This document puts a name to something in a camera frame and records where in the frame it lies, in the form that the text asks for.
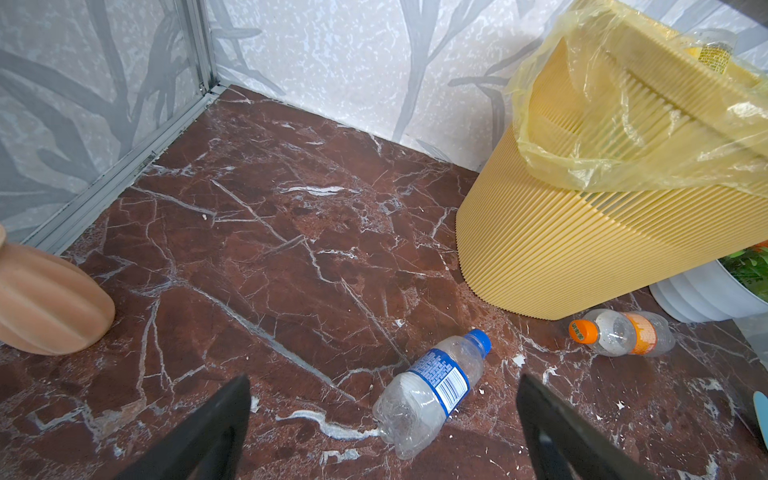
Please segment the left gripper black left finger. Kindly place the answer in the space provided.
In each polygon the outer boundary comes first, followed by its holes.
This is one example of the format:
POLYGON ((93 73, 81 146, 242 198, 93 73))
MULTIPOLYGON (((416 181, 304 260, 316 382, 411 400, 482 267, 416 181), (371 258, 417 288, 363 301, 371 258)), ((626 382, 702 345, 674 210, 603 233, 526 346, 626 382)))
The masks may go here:
POLYGON ((248 429, 250 405, 250 381, 240 375, 116 477, 235 478, 248 429))

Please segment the yellow label tea bottle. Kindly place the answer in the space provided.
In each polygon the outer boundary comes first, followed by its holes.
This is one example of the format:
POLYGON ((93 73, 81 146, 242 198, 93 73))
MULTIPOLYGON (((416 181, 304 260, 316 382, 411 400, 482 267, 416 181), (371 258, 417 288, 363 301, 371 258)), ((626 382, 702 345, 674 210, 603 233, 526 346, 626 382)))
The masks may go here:
POLYGON ((737 35, 722 28, 690 30, 684 33, 691 48, 698 48, 697 59, 710 70, 724 74, 737 43, 737 35))

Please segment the clear bottle blue cap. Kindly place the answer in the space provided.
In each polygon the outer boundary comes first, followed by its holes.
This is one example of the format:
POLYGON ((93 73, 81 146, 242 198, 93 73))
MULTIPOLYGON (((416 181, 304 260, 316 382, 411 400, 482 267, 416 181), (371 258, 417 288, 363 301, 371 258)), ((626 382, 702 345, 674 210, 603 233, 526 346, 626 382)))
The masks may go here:
POLYGON ((435 440, 477 385, 491 350, 488 335, 473 329, 439 342, 390 382, 373 415, 380 437, 399 459, 414 458, 435 440))

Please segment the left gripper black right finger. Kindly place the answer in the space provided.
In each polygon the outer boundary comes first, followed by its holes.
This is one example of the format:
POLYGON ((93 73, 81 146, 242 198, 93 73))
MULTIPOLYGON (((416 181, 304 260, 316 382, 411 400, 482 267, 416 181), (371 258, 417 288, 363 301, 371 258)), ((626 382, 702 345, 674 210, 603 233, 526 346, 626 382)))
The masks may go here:
POLYGON ((529 457, 538 479, 651 479, 536 378, 524 374, 516 394, 529 457))

